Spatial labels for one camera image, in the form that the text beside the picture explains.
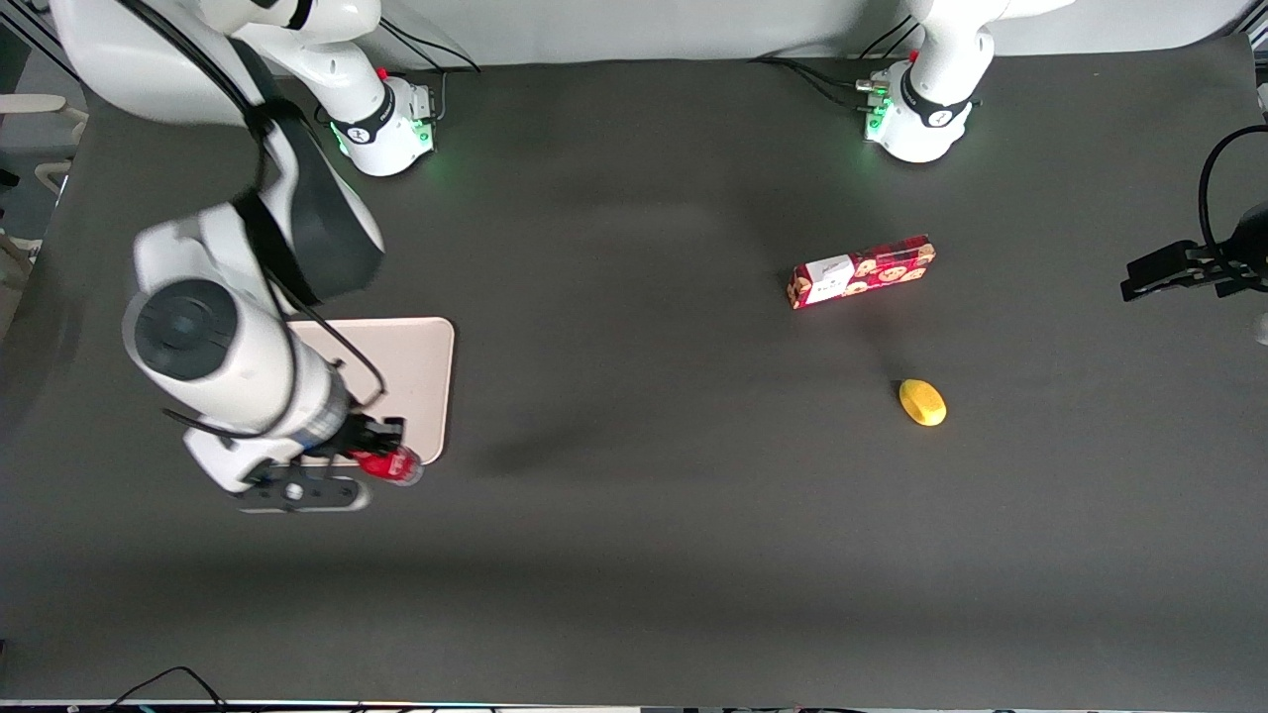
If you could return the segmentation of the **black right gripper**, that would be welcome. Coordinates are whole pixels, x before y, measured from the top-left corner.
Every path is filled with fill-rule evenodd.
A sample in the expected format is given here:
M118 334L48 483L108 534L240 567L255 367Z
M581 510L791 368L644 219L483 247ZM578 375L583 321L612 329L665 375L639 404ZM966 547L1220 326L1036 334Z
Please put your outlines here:
M399 450L406 433L403 417L377 420L363 412L358 398L331 392L299 429L301 463L331 461L347 450L372 455L392 455Z

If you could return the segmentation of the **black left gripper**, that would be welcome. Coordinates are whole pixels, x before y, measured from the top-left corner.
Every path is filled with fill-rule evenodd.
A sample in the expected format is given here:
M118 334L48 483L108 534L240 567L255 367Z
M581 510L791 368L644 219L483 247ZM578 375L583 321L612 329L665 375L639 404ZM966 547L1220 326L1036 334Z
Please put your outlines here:
M1241 214L1230 239L1213 239L1208 212L1201 213L1201 230L1208 254L1194 241L1175 241L1129 263L1129 277L1121 284L1123 302L1161 291L1213 285L1219 298L1245 291L1267 293L1265 202ZM1217 271L1206 270L1208 256Z

